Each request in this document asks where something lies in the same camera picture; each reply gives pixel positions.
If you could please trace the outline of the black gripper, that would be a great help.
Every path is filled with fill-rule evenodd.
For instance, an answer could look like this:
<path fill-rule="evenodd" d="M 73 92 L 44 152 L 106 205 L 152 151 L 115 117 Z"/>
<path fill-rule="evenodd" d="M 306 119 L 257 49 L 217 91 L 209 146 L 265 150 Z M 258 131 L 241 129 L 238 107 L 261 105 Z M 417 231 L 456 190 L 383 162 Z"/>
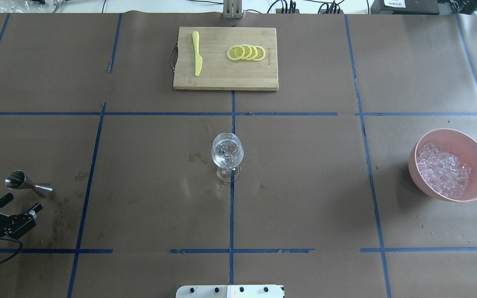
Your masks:
<path fill-rule="evenodd" d="M 12 193 L 0 198 L 0 209 L 14 200 Z M 0 212 L 0 237 L 9 236 L 18 240 L 36 226 L 35 219 L 42 210 L 42 204 L 37 202 L 27 211 L 17 215 L 6 215 Z"/>

